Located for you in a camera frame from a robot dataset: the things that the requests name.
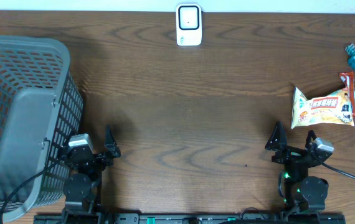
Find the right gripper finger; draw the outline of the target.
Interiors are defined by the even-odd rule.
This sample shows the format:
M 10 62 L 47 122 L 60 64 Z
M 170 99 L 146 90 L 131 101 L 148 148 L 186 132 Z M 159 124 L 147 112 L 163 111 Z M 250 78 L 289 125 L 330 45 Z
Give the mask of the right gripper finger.
M 265 145 L 268 151 L 281 151 L 287 147 L 287 136 L 283 124 L 278 121 L 274 127 L 272 135 Z
M 317 138 L 315 132 L 313 130 L 308 131 L 308 135 L 306 137 L 305 149 L 311 148 L 311 143 Z

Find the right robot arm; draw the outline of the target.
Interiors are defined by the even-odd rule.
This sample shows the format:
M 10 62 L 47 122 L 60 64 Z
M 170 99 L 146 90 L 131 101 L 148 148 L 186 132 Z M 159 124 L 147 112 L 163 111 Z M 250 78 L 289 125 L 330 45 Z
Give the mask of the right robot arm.
M 280 173 L 278 191 L 285 199 L 286 209 L 291 213 L 313 213 L 325 209 L 328 181 L 310 176 L 309 169 L 320 166 L 334 151 L 331 142 L 316 137 L 309 131 L 305 148 L 289 146 L 281 122 L 277 122 L 265 145 L 275 153 L 272 162 L 284 166 Z

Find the yellow snack bag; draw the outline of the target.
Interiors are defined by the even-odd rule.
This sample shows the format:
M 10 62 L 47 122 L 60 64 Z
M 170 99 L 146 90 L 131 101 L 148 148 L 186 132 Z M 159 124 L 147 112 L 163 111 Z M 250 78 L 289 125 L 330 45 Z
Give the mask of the yellow snack bag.
M 293 94 L 291 129 L 323 123 L 354 126 L 348 87 L 310 100 L 296 87 Z

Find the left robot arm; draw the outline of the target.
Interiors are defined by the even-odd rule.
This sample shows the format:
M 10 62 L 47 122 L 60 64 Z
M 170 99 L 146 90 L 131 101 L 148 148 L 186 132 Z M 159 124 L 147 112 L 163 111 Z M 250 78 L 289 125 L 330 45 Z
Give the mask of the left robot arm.
M 113 223 L 113 215 L 101 205 L 102 172 L 121 156 L 109 126 L 104 145 L 105 151 L 94 153 L 88 134 L 72 132 L 62 146 L 58 157 L 72 171 L 63 185 L 62 223 Z

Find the red snack bar wrapper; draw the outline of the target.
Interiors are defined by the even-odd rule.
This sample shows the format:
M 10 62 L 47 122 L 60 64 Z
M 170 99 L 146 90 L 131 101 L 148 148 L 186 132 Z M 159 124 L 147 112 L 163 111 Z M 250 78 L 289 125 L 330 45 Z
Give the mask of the red snack bar wrapper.
M 355 118 L 355 98 L 354 98 L 353 76 L 354 76 L 353 72 L 339 73 L 340 79 L 344 82 L 346 88 L 348 89 L 349 99 L 351 102 L 352 116 Z

